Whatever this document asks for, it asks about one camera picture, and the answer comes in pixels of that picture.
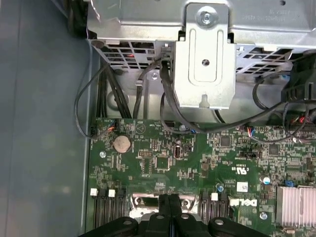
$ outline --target screw hole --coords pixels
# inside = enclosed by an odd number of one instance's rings
[[[205,66],[205,67],[208,66],[209,65],[209,61],[207,59],[203,59],[202,65]]]

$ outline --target green circuit board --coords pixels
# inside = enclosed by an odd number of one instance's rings
[[[118,216],[139,218],[156,211],[159,194],[177,193],[184,209],[202,215],[204,221],[223,215],[271,236],[316,236],[313,228],[285,229],[276,223],[277,187],[286,181],[295,186],[315,182],[315,143],[259,144],[244,127],[178,135],[155,120],[99,118],[97,128],[103,131],[114,121],[113,131],[90,144],[88,192],[92,193],[87,197],[87,231]],[[254,128],[260,139],[283,137],[278,127]],[[124,153],[114,148],[119,136],[130,142]],[[113,195],[109,189],[121,198],[109,199]],[[207,213],[202,205],[205,200],[222,206]]]

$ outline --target microchip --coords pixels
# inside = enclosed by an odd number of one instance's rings
[[[208,170],[209,165],[207,163],[202,163],[202,170]]]
[[[270,191],[271,190],[271,185],[264,185],[264,189],[266,191]]]
[[[169,159],[167,157],[157,157],[157,169],[168,169]]]
[[[231,137],[221,136],[221,147],[230,147],[230,146],[231,146]]]
[[[271,155],[271,156],[278,155],[278,145],[277,144],[269,145],[269,155]]]
[[[184,144],[183,149],[185,152],[192,152],[193,151],[193,147],[190,143]]]
[[[208,171],[203,170],[203,171],[201,172],[201,175],[202,175],[202,177],[207,178],[207,177],[208,177]]]

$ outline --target black cable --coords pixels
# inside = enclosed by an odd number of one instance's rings
[[[158,67],[160,65],[160,62],[161,62],[161,59],[158,59],[157,61],[149,65],[147,68],[145,68],[143,72],[141,73],[141,75],[139,76],[138,80],[139,81],[144,80],[145,75],[151,70]],[[140,103],[142,102],[142,93],[143,93],[143,85],[138,85],[136,89],[136,101],[135,101],[134,110],[133,110],[133,119],[137,119]]]
[[[304,126],[306,125],[306,122],[308,120],[308,116],[309,116],[309,110],[308,110],[308,107],[306,105],[306,111],[305,111],[305,118],[304,118],[304,122],[301,124],[301,126],[299,126],[293,133],[289,133],[285,130],[285,118],[286,118],[286,114],[287,114],[287,111],[288,111],[288,107],[289,107],[289,103],[286,103],[285,107],[284,107],[284,110],[283,110],[283,116],[282,116],[282,125],[283,125],[283,130],[285,132],[286,137],[284,138],[281,138],[281,139],[277,139],[277,140],[270,140],[270,141],[267,141],[267,140],[260,140],[259,138],[256,138],[256,137],[253,137],[251,136],[250,138],[256,142],[260,142],[260,143],[263,143],[263,144],[274,144],[274,143],[277,143],[277,142],[284,142],[284,141],[287,141],[289,139],[292,139],[293,137],[296,138],[296,134],[299,133],[303,128]]]
[[[126,114],[126,111],[125,111],[125,109],[123,107],[123,104],[122,104],[122,101],[120,99],[120,96],[119,96],[119,94],[118,94],[118,92],[117,92],[117,90],[116,90],[116,88],[115,88],[115,86],[114,86],[114,84],[113,84],[113,82],[111,80],[109,80],[109,84],[110,84],[110,87],[112,89],[112,93],[114,95],[114,99],[115,99],[115,102],[116,102],[116,104],[118,106],[118,111],[119,111],[121,117],[122,118],[127,118],[127,114]]]
[[[114,90],[117,92],[117,95],[118,95],[118,98],[115,98],[115,100],[117,101],[118,105],[119,105],[119,102],[118,100],[120,100],[121,102],[121,105],[125,111],[125,116],[122,117],[122,118],[126,118],[126,119],[131,119],[132,116],[130,114],[130,111],[129,111],[129,108],[128,108],[128,105],[127,105],[127,102],[126,102],[126,98],[124,96],[124,93],[122,91],[122,88],[121,86],[119,85],[117,79],[115,78],[115,75],[114,75],[114,72],[112,70],[112,68],[110,67],[110,65],[108,63],[105,62],[105,73],[107,75],[107,78],[109,80],[109,83],[110,83],[110,86],[112,88],[112,91],[114,93]]]
[[[107,98],[107,79],[106,75],[102,73],[99,79],[99,106],[100,106],[100,113],[102,118],[107,117],[107,107],[106,107],[106,98]]]
[[[271,78],[273,76],[282,76],[282,75],[289,75],[289,72],[277,72],[277,73],[272,73],[269,74],[265,77],[263,77],[262,79],[260,79],[259,81],[257,81],[257,83],[255,84],[255,86],[252,89],[252,99],[253,102],[255,103],[255,105],[262,110],[267,110],[268,107],[266,105],[264,105],[258,97],[258,87],[259,85],[261,85],[266,79]],[[280,119],[282,118],[282,114],[278,111],[275,111],[274,114],[276,114]]]
[[[99,135],[94,135],[94,136],[89,136],[87,135],[81,125],[80,125],[80,121],[79,121],[79,115],[78,115],[78,103],[79,100],[82,96],[82,94],[85,92],[85,90],[87,90],[89,88],[89,86],[99,78],[100,74],[106,69],[107,65],[104,65],[102,68],[100,68],[97,73],[91,78],[91,80],[84,86],[84,88],[77,94],[76,99],[75,99],[75,104],[74,104],[74,112],[75,112],[75,120],[76,120],[76,125],[77,128],[79,130],[79,132],[82,134],[82,136],[84,136],[85,138],[88,139],[99,139],[100,137],[102,137],[103,135],[105,135],[106,133],[108,133],[108,130],[106,129],[105,131],[102,131]]]
[[[161,121],[161,124],[162,126],[164,127],[164,129],[166,129],[167,131],[169,132],[172,132],[174,134],[191,134],[191,131],[188,130],[188,131],[176,131],[176,130],[173,130],[171,127],[169,127],[164,119],[163,119],[163,110],[164,110],[164,97],[165,97],[165,93],[162,94],[161,96],[161,101],[160,101],[160,121]]]
[[[218,119],[221,123],[225,123],[223,117],[222,117],[221,114],[219,113],[219,110],[215,110],[215,115],[216,115],[217,119]]]
[[[283,103],[277,103],[276,105],[272,106],[271,108],[246,119],[243,119],[241,121],[237,121],[234,123],[229,123],[223,126],[216,126],[213,128],[209,128],[209,129],[202,129],[198,126],[196,126],[195,124],[192,124],[190,122],[188,122],[183,115],[181,114],[181,112],[179,111],[177,102],[175,100],[175,95],[173,92],[173,88],[171,86],[171,82],[170,82],[170,76],[169,76],[169,71],[168,71],[168,65],[167,62],[162,62],[162,69],[161,69],[161,80],[162,80],[162,85],[163,85],[163,89],[167,98],[167,101],[169,103],[169,106],[171,107],[173,113],[175,114],[176,118],[183,124],[185,125],[187,128],[189,128],[190,130],[195,130],[196,132],[199,133],[214,133],[214,132],[221,132],[223,130],[229,130],[229,129],[233,129],[235,127],[238,126],[242,126],[246,123],[251,123],[251,122],[255,122],[263,117],[265,117],[266,115],[272,113],[273,111],[275,111],[280,105],[282,105]]]

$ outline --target integrated circuit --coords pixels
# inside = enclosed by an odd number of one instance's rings
[[[269,155],[271,156],[278,156],[279,147],[277,144],[270,144],[269,145]]]
[[[157,157],[156,169],[168,170],[169,169],[168,157]]]
[[[221,147],[230,147],[231,146],[231,137],[230,136],[221,136]]]

